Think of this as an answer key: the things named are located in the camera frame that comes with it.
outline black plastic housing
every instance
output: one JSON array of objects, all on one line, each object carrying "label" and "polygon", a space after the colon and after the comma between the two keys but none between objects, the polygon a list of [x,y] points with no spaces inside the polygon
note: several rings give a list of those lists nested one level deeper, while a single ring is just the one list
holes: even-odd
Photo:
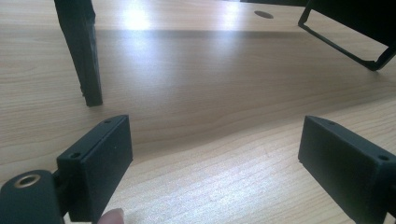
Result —
[{"label": "black plastic housing", "polygon": [[396,157],[335,122],[305,117],[298,158],[357,223],[383,223],[395,204]]}]

